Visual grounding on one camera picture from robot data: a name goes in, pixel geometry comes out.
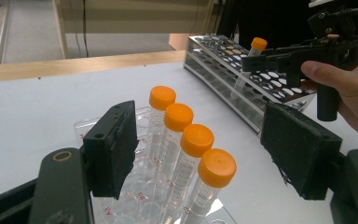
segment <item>floor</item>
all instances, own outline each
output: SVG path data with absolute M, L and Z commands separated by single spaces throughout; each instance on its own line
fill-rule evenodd
M 0 3 L 0 63 L 62 59 L 52 0 Z M 67 35 L 72 58 L 86 57 L 82 41 L 82 34 Z M 89 57 L 174 50 L 169 34 L 92 34 L 87 41 Z

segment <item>test tube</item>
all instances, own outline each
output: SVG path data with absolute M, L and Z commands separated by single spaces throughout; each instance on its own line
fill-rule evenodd
M 249 50 L 248 57 L 258 56 L 261 52 L 266 49 L 267 41 L 260 37 L 255 37 L 251 43 L 251 49 Z M 238 92 L 242 92 L 243 87 L 245 86 L 246 81 L 243 80 L 241 77 L 237 78 L 237 81 L 234 84 L 234 89 Z M 238 95 L 232 91 L 231 98 L 237 99 Z
M 175 99 L 175 91 L 166 86 L 156 86 L 150 91 L 149 104 L 151 110 L 145 146 L 145 153 L 148 154 L 149 157 L 148 166 L 155 165 L 153 161 L 157 157 L 157 152 L 160 148 L 162 134 L 165 128 L 165 109 L 168 105 L 173 104 Z
M 200 160 L 199 177 L 188 198 L 188 206 L 180 223 L 201 223 L 218 193 L 229 184 L 236 170 L 234 158 L 225 150 L 219 148 L 207 150 Z
M 203 125 L 191 124 L 185 128 L 180 141 L 182 151 L 175 166 L 164 200 L 165 208 L 161 212 L 158 223 L 171 224 L 179 218 L 181 211 L 178 208 L 188 193 L 200 158 L 205 151 L 211 149 L 213 141 L 213 133 Z
M 158 156 L 154 160 L 156 163 L 154 178 L 147 181 L 145 185 L 146 197 L 152 201 L 162 203 L 164 199 L 163 196 L 168 187 L 167 181 L 171 179 L 181 151 L 180 140 L 183 131 L 192 123 L 193 116 L 191 108 L 183 104 L 171 104 L 165 110 L 165 129 Z

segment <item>human hand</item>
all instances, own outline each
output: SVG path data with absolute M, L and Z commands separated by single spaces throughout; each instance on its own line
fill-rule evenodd
M 338 91 L 341 97 L 338 112 L 358 132 L 358 66 L 345 71 L 330 64 L 307 61 L 301 65 L 301 71 L 309 79 Z

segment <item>orange cap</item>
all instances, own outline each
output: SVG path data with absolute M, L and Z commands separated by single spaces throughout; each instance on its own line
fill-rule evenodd
M 213 141 L 213 133 L 209 128 L 190 124 L 183 131 L 180 146 L 187 155 L 200 158 L 206 150 L 211 149 Z
M 150 91 L 149 104 L 157 110 L 165 110 L 175 103 L 176 93 L 166 86 L 156 86 Z
M 234 158 L 225 150 L 207 150 L 200 160 L 199 176 L 208 186 L 221 189 L 229 184 L 237 171 Z
M 260 37 L 255 37 L 252 41 L 251 46 L 252 48 L 263 50 L 267 47 L 267 40 Z
M 181 133 L 193 122 L 193 111 L 187 105 L 171 104 L 165 109 L 164 124 L 170 130 Z

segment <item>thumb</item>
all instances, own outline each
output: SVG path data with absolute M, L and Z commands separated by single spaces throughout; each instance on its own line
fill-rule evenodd
M 353 84 L 353 79 L 348 71 L 327 63 L 307 61 L 301 65 L 301 71 L 311 80 L 333 87 L 338 91 L 345 91 Z

